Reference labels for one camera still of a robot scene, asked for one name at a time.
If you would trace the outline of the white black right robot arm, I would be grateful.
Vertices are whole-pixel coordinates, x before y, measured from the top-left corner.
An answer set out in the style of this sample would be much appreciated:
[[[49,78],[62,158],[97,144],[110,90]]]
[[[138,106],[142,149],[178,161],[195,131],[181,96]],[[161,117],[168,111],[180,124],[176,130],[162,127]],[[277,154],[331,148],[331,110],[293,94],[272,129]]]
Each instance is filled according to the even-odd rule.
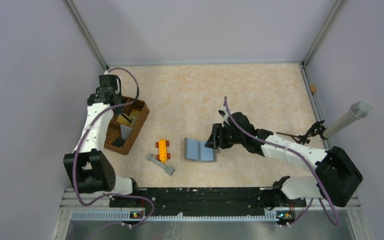
[[[223,122],[213,124],[205,147],[219,150],[241,145],[251,154],[281,160],[310,173],[278,181],[280,188],[273,192],[273,200],[279,206],[287,206],[295,199],[317,198],[345,207],[363,181],[349,155],[338,146],[312,148],[255,128],[241,112],[221,115]]]

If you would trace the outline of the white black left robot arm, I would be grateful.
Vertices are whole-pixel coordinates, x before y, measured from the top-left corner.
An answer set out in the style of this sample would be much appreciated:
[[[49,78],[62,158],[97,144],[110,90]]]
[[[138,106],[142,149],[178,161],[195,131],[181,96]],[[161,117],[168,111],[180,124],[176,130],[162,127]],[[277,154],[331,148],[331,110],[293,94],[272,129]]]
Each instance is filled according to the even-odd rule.
[[[63,165],[77,194],[110,192],[117,184],[113,166],[103,149],[107,131],[115,115],[123,114],[123,108],[136,101],[123,100],[121,79],[114,74],[98,77],[99,86],[87,101],[87,116],[81,137],[73,152],[65,154]]]

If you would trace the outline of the grey card holder wallet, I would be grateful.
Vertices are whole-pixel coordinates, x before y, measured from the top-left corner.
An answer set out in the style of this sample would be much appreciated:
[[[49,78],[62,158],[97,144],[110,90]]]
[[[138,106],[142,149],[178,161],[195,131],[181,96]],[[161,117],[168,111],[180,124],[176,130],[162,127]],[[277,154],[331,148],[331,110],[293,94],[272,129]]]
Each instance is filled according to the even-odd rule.
[[[216,162],[218,150],[206,147],[205,143],[205,141],[185,137],[183,140],[184,159],[199,163]]]

